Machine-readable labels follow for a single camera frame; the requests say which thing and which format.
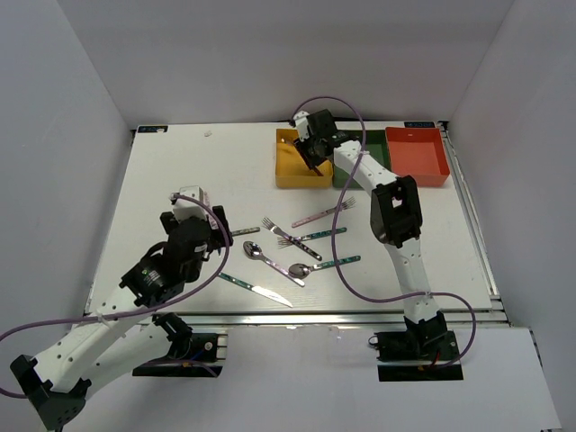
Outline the pink handled fork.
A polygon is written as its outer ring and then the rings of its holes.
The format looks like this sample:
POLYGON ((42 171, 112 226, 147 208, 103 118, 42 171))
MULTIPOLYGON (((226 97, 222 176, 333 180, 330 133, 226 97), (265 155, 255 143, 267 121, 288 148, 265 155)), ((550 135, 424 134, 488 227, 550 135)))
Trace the pink handled fork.
POLYGON ((306 225, 306 224, 311 223, 313 221, 317 221, 317 220, 320 220, 322 218, 328 217, 328 216, 334 214, 337 210, 341 210, 341 211, 349 210, 349 209, 353 208, 355 205, 356 205, 356 198, 350 197, 348 199, 345 199, 340 204, 339 207, 334 206, 334 207, 326 209, 324 211, 320 211, 318 213, 312 214, 311 216, 307 216, 305 218, 297 220, 291 224, 291 227, 292 228, 298 228, 300 226, 306 225))

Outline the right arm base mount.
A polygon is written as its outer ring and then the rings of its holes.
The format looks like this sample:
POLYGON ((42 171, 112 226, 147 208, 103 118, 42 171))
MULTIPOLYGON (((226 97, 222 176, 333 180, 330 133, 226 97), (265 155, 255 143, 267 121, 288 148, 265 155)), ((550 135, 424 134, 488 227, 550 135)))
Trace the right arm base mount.
POLYGON ((421 347, 408 331, 374 333, 367 340, 377 354, 377 372, 381 383, 462 381, 459 362, 446 366, 460 355, 455 333, 421 347))

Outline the dark handled spoon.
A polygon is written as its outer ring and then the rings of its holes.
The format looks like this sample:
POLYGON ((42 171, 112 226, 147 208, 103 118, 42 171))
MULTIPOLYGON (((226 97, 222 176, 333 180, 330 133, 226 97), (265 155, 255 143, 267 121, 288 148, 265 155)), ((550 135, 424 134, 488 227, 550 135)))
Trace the dark handled spoon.
POLYGON ((300 156, 310 171, 315 173, 317 176, 323 176, 319 169, 321 161, 318 155, 315 153, 313 146, 306 139, 282 139, 281 142, 295 149, 297 154, 300 156))

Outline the dark handled fork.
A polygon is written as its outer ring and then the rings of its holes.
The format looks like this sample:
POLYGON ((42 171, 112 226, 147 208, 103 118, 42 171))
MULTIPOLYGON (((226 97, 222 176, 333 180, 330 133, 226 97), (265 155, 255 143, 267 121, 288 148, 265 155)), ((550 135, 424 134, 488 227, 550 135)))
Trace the dark handled fork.
POLYGON ((276 236, 279 236, 282 239, 287 240, 290 244, 292 244, 293 246, 296 246, 299 250, 305 252, 308 256, 313 257, 317 261, 322 260, 322 256, 319 253, 317 253, 316 251, 314 251, 310 247, 307 247, 300 240, 298 240, 294 236, 292 236, 292 235, 288 234, 287 232, 285 232, 284 230, 282 230, 279 226, 274 224, 269 218, 264 217, 262 219, 262 225, 264 228, 271 231, 276 236))

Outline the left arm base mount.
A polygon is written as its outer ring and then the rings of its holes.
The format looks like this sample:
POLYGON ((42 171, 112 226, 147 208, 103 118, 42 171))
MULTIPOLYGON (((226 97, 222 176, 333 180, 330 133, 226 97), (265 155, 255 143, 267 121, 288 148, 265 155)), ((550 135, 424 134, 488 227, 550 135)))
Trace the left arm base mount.
POLYGON ((218 378, 226 357, 227 336, 193 329, 174 313, 155 314, 151 323, 167 333, 170 347, 164 356, 132 371, 134 377, 218 378))

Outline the dark handled knife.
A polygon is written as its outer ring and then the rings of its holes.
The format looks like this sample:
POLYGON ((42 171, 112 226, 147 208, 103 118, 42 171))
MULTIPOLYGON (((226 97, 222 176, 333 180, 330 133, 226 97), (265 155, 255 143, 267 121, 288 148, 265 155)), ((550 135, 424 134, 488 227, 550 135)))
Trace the dark handled knife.
POLYGON ((238 236, 245 236, 245 235, 249 235, 249 234, 255 234, 258 233, 260 231, 260 227, 251 227, 251 228, 246 228, 246 229, 236 229, 233 230, 230 234, 232 237, 238 237, 238 236))

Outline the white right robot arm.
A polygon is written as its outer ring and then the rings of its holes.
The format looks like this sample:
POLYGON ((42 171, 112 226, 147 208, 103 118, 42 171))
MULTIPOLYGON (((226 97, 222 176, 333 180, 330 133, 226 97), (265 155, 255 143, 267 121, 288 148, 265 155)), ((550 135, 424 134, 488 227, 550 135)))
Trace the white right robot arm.
POLYGON ((416 358, 430 357, 447 327, 421 256, 423 218, 416 181, 394 174, 370 156, 361 141, 337 127, 328 110, 299 111, 291 125, 298 133, 294 146, 308 168, 329 160, 370 196, 371 231, 388 252, 400 285, 407 349, 416 358))

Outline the green handled fork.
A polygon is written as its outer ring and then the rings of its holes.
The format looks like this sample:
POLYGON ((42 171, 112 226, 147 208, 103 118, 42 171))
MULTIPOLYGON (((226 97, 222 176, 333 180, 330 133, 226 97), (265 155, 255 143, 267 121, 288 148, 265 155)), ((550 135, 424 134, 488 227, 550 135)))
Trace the green handled fork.
MULTIPOLYGON (((297 236, 297 237, 295 237, 295 239, 297 241, 300 241, 300 242, 306 242, 306 241, 311 241, 311 240, 315 240, 315 239, 329 238, 333 234, 338 235, 338 234, 343 234, 346 232, 347 232, 347 228, 341 227, 341 228, 336 228, 335 230, 329 229, 329 230, 313 232, 313 233, 303 235, 303 236, 297 236)), ((288 248, 292 245, 293 245, 293 243, 291 243, 287 238, 279 237, 277 239, 277 246, 279 248, 288 248)))

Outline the green handled spoon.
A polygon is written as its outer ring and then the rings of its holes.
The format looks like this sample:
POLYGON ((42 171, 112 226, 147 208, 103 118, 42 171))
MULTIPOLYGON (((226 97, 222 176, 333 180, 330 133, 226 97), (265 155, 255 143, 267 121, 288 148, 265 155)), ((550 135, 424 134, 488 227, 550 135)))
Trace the green handled spoon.
POLYGON ((315 265, 305 265, 303 263, 296 263, 289 267, 289 275, 296 278, 305 278, 311 273, 319 270, 330 269, 332 267, 336 267, 337 265, 347 265, 359 262, 361 260, 360 256, 349 256, 345 258, 340 258, 336 261, 326 261, 322 263, 318 263, 315 265))

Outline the pink handled spoon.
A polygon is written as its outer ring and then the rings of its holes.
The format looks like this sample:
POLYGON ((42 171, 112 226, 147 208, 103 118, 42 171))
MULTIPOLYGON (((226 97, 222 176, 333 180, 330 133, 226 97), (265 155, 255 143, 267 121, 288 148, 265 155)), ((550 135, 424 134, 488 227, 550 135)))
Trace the pink handled spoon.
POLYGON ((243 250, 244 250, 246 256, 249 259, 255 260, 255 261, 260 261, 260 262, 264 263, 265 265, 271 267, 277 273, 279 273, 280 275, 289 279, 292 283, 294 283, 300 287, 305 286, 305 283, 303 280, 290 275, 290 273, 286 269, 284 269, 283 267, 278 265, 275 261, 273 261, 269 257, 267 257, 264 254, 262 248, 257 243, 255 243, 253 241, 244 241, 242 247, 243 247, 243 250))

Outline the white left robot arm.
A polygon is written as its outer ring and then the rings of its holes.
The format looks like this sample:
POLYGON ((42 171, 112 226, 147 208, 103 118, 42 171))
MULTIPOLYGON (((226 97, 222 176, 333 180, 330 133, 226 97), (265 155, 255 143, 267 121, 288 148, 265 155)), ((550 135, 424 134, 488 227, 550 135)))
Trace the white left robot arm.
POLYGON ((160 221, 167 234, 122 277, 119 286, 89 315, 37 355, 19 355, 10 369, 48 431, 60 431, 91 396, 150 361, 181 364, 201 352, 192 329, 175 313, 160 315, 138 335, 128 331, 182 298, 212 252, 227 255, 233 244, 222 206, 208 207, 179 194, 160 221))

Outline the green handled knife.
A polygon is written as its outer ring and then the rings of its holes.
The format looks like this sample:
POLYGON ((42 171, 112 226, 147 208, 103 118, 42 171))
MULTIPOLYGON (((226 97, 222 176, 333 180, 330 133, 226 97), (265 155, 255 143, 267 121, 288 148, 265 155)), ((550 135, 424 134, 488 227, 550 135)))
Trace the green handled knife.
POLYGON ((239 287, 241 287, 241 288, 243 288, 243 289, 245 289, 245 290, 248 290, 248 291, 250 291, 250 292, 252 292, 252 293, 256 293, 256 294, 258 294, 258 295, 260 295, 260 296, 263 296, 263 297, 267 298, 268 300, 271 300, 271 301, 273 301, 273 302, 280 303, 280 304, 282 304, 283 306, 286 306, 286 307, 288 307, 288 308, 292 308, 292 307, 293 307, 293 305, 292 305, 292 303, 291 303, 290 301, 288 301, 287 299, 285 299, 282 295, 280 295, 280 294, 278 294, 278 293, 276 293, 276 292, 273 292, 273 291, 271 291, 271 290, 269 290, 269 289, 266 289, 266 288, 261 287, 261 286, 253 285, 253 284, 251 284, 251 283, 244 282, 244 281, 239 280, 238 278, 233 277, 233 276, 231 276, 231 275, 229 275, 229 274, 219 273, 219 274, 218 274, 218 277, 219 277, 220 279, 226 281, 226 282, 229 282, 229 283, 231 283, 231 284, 235 284, 236 286, 239 286, 239 287))

